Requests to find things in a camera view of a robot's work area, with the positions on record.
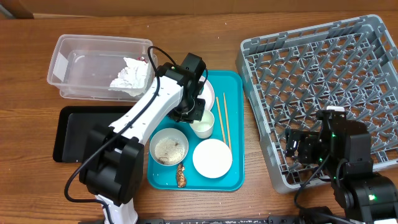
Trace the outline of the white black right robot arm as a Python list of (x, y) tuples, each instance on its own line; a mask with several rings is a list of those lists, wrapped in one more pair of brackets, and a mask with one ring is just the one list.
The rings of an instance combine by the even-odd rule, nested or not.
[(285, 130), (286, 156), (296, 157), (301, 164), (317, 164), (312, 177), (326, 171), (345, 217), (335, 216), (326, 207), (305, 208), (297, 198), (294, 205), (312, 223), (397, 220), (397, 187), (373, 170), (367, 126), (347, 115), (340, 106), (327, 106), (317, 112), (319, 131)]

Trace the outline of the bowl with rice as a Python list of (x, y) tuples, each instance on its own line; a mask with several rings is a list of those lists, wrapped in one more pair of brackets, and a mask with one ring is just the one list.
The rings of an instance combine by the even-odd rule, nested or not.
[(184, 133), (175, 128), (165, 128), (156, 132), (150, 140), (150, 154), (162, 166), (176, 166), (186, 157), (189, 149)]

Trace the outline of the white paper cup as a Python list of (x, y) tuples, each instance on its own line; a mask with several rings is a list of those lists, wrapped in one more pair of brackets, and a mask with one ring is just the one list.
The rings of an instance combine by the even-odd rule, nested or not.
[(215, 117), (209, 110), (203, 112), (201, 121), (194, 121), (190, 124), (193, 132), (201, 139), (207, 139), (212, 135)]

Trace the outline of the white napkin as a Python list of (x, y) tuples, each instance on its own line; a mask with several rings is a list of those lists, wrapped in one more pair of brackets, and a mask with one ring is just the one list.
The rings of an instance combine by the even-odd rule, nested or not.
[(144, 93), (149, 79), (149, 64), (129, 57), (124, 57), (123, 60), (126, 66), (110, 83), (110, 90), (123, 91), (133, 97)]

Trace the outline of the red silver foil wrapper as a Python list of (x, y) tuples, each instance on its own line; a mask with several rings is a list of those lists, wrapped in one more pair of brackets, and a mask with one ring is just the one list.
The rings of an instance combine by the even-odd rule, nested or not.
[(139, 57), (139, 58), (137, 58), (136, 60), (138, 60), (138, 61), (143, 61), (143, 62), (147, 63), (147, 60), (146, 60), (145, 57)]

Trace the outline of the brown food scrap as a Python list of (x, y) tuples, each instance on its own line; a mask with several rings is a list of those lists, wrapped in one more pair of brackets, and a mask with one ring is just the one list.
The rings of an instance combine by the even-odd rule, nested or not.
[(178, 188), (184, 188), (187, 184), (187, 179), (183, 173), (184, 170), (185, 170), (185, 167), (183, 166), (182, 163), (180, 163), (177, 167), (177, 174), (176, 174)]

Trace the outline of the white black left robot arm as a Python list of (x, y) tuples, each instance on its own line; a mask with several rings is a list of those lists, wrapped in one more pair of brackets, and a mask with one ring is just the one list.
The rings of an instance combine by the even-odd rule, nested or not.
[(92, 201), (101, 204), (105, 223), (137, 222), (133, 196), (142, 180), (144, 145), (163, 118), (192, 123), (205, 110), (198, 97), (204, 86), (200, 77), (207, 72), (204, 61), (165, 63), (155, 71), (150, 89), (124, 116), (91, 130), (74, 173), (95, 196)]

